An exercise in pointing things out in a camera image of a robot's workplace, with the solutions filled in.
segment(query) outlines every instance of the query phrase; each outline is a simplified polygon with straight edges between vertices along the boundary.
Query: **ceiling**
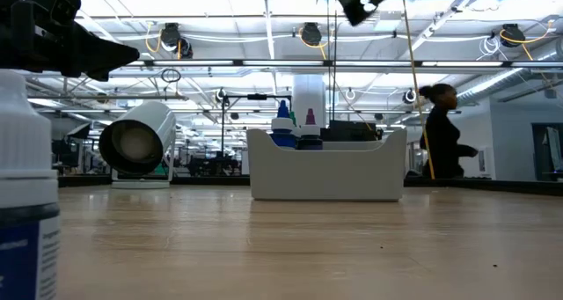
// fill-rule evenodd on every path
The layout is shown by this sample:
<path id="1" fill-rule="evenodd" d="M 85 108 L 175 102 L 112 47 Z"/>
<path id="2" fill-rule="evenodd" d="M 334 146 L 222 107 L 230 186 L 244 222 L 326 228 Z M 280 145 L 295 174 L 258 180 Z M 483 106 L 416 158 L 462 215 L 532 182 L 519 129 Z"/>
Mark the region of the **ceiling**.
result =
<path id="1" fill-rule="evenodd" d="M 552 19 L 549 35 L 543 40 L 529 45 L 533 52 L 558 37 L 563 21 L 559 14 L 563 12 L 562 0 L 406 0 L 410 32 L 413 41 L 421 33 L 428 33 L 427 39 L 420 42 L 414 51 L 415 60 L 504 60 L 505 57 L 495 52 L 484 55 L 483 42 L 491 32 L 498 33 L 503 24 L 518 24 L 529 39 L 545 34 L 548 20 Z M 453 5 L 464 6 L 447 18 Z M 101 38 L 118 41 L 137 48 L 141 59 L 176 59 L 162 47 L 157 48 L 157 36 L 164 23 L 180 23 L 181 33 L 187 37 L 194 49 L 194 59 L 291 59 L 322 60 L 319 48 L 306 47 L 300 38 L 294 37 L 305 22 L 318 23 L 324 35 L 334 34 L 336 44 L 325 47 L 325 55 L 337 60 L 408 60 L 406 22 L 387 19 L 389 11 L 402 13 L 402 0 L 385 0 L 376 15 L 363 24 L 352 27 L 343 15 L 340 4 L 334 0 L 82 0 L 82 9 L 77 22 Z M 392 38 L 396 31 L 398 37 Z M 508 60 L 522 59 L 522 48 L 501 48 Z M 71 94 L 90 96 L 101 92 L 110 95 L 155 96 L 157 94 L 179 95 L 186 100 L 166 101 L 173 107 L 182 109 L 211 109 L 216 107 L 214 96 L 223 88 L 231 94 L 272 93 L 283 94 L 293 90 L 293 75 L 302 70 L 268 68 L 208 68 L 183 67 L 184 76 L 178 83 L 167 86 L 159 76 L 159 70 L 123 69 L 116 72 L 135 71 L 135 76 L 115 76 L 108 82 L 86 79 L 68 80 L 67 90 Z M 345 91 L 353 91 L 355 98 L 350 101 L 353 107 L 360 109 L 408 109 L 402 101 L 402 94 L 413 88 L 410 70 L 389 69 L 388 72 L 374 73 L 368 70 L 355 72 L 338 71 L 337 84 Z M 328 84 L 326 70 L 322 73 Z M 418 84 L 446 82 L 455 86 L 481 76 L 480 73 L 466 70 L 448 70 L 435 73 L 422 71 L 417 75 Z M 30 89 L 30 95 L 63 94 L 62 77 L 49 75 L 40 77 L 27 75 L 38 85 L 47 89 Z M 126 100 L 110 101 L 100 104 L 95 100 L 60 101 L 73 108 L 111 109 L 119 108 Z M 244 109 L 275 108 L 274 100 L 243 101 L 235 107 Z M 339 94 L 338 109 L 350 106 Z M 104 114 L 85 114 L 89 119 L 110 121 Z M 240 123 L 267 123 L 272 114 L 241 114 Z M 213 115 L 179 114 L 179 124 L 200 129 L 217 129 Z M 359 120 L 352 115 L 352 120 Z"/>

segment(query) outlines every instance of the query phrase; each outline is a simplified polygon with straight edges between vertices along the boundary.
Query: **black clothing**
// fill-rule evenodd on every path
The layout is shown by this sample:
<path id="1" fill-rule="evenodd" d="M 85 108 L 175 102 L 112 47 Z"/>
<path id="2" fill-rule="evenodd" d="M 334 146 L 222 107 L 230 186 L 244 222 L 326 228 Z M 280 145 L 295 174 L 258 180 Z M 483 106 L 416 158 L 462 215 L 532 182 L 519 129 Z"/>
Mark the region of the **black clothing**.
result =
<path id="1" fill-rule="evenodd" d="M 460 157 L 473 157 L 476 150 L 466 145 L 458 145 L 460 133 L 450 119 L 448 110 L 435 106 L 426 120 L 426 132 L 430 144 L 430 156 L 437 179 L 451 179 L 463 177 L 464 169 L 459 165 Z M 424 135 L 420 138 L 420 147 L 426 149 Z M 428 161 L 424 165 L 425 177 L 430 177 Z"/>

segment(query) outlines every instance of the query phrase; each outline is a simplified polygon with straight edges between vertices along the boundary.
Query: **bottle label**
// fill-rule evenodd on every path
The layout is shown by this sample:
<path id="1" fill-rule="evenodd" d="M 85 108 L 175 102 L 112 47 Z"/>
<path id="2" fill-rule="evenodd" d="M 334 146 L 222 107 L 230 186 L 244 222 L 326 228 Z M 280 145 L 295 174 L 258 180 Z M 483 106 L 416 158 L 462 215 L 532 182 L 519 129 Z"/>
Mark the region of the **bottle label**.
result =
<path id="1" fill-rule="evenodd" d="M 56 299 L 59 217 L 0 228 L 0 299 Z"/>

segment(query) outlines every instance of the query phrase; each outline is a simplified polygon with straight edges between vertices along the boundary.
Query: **white plastic bin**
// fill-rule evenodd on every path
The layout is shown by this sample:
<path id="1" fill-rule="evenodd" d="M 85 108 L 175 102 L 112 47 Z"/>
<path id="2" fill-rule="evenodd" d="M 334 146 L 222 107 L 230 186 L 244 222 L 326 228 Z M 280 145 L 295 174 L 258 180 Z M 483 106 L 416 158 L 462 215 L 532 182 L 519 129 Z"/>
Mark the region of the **white plastic bin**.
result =
<path id="1" fill-rule="evenodd" d="M 404 129 L 384 143 L 331 143 L 330 150 L 283 150 L 259 129 L 248 130 L 246 136 L 256 200 L 398 201 L 402 197 Z"/>

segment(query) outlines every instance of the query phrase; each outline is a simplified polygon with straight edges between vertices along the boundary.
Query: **woman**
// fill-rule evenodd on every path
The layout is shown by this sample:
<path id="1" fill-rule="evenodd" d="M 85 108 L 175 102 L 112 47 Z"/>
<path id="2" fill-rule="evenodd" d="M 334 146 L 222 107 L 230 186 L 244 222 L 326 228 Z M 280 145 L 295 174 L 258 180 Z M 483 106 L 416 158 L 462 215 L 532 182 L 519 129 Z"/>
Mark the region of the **woman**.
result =
<path id="1" fill-rule="evenodd" d="M 435 84 L 420 88 L 420 95 L 429 99 L 435 106 L 426 120 L 426 132 L 430 145 L 430 156 L 437 179 L 463 178 L 464 170 L 459 165 L 460 157 L 475 157 L 473 147 L 457 144 L 460 133 L 448 119 L 448 111 L 457 108 L 456 89 L 449 84 Z M 427 150 L 424 135 L 420 147 Z M 430 165 L 424 166 L 425 177 L 430 177 Z"/>

